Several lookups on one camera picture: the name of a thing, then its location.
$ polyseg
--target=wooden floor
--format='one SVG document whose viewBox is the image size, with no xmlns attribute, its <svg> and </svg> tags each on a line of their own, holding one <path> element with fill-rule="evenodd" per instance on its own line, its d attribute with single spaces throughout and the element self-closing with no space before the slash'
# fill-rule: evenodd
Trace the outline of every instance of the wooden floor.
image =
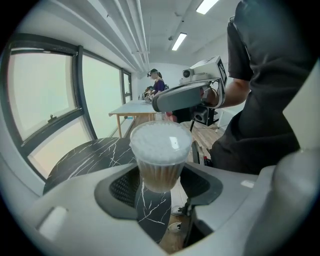
<svg viewBox="0 0 320 256">
<path fill-rule="evenodd" d="M 148 122 L 148 116 L 144 117 L 137 117 L 126 134 L 126 137 L 129 138 L 132 130 L 140 124 Z M 183 122 L 186 128 L 190 129 L 191 121 Z M 205 126 L 201 123 L 195 123 L 192 129 L 192 137 L 194 141 L 197 141 L 199 146 L 202 148 L 203 154 L 210 159 L 210 154 L 207 151 L 211 149 L 213 143 L 218 140 L 222 135 L 223 131 L 217 130 L 217 126 L 214 124 L 212 126 Z M 190 151 L 188 156 L 188 161 L 192 162 L 192 151 Z M 187 202 L 187 195 L 181 186 L 180 179 L 178 179 L 177 183 L 175 184 L 174 188 L 171 190 L 171 207 L 175 206 L 184 206 Z M 182 222 L 186 218 L 185 216 L 170 216 L 169 225 L 175 222 Z M 165 232 L 159 246 L 165 250 L 168 254 L 176 253 L 183 249 L 183 242 L 185 239 L 186 234 L 179 232 L 179 233 L 171 233 L 167 229 Z"/>
</svg>

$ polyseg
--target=table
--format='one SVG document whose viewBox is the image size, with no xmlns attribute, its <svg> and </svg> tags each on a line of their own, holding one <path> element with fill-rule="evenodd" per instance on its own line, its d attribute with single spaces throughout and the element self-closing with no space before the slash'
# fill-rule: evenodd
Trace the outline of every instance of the table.
<svg viewBox="0 0 320 256">
<path fill-rule="evenodd" d="M 84 143 L 69 153 L 53 167 L 44 186 L 43 194 L 59 183 L 106 169 L 135 163 L 136 158 L 129 146 L 130 139 L 108 137 Z M 141 182 L 135 197 L 135 208 L 140 227 L 159 243 L 169 224 L 171 192 L 154 193 Z"/>
<path fill-rule="evenodd" d="M 116 115 L 119 138 L 122 138 L 120 117 L 133 117 L 136 119 L 137 116 L 148 115 L 149 121 L 151 121 L 155 119 L 156 113 L 152 105 L 146 103 L 144 100 L 132 100 L 110 112 L 109 117 Z"/>
</svg>

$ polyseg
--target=marble surface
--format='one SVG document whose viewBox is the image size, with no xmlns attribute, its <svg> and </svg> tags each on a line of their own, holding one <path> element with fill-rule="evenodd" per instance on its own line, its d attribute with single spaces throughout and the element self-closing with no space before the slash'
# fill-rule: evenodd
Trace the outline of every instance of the marble surface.
<svg viewBox="0 0 320 256">
<path fill-rule="evenodd" d="M 129 144 L 128 138 L 109 137 L 89 141 L 74 148 L 53 167 L 43 194 L 73 177 L 135 163 L 136 158 Z M 141 182 L 135 197 L 135 207 L 139 225 L 159 243 L 170 219 L 171 193 L 154 193 Z"/>
</svg>

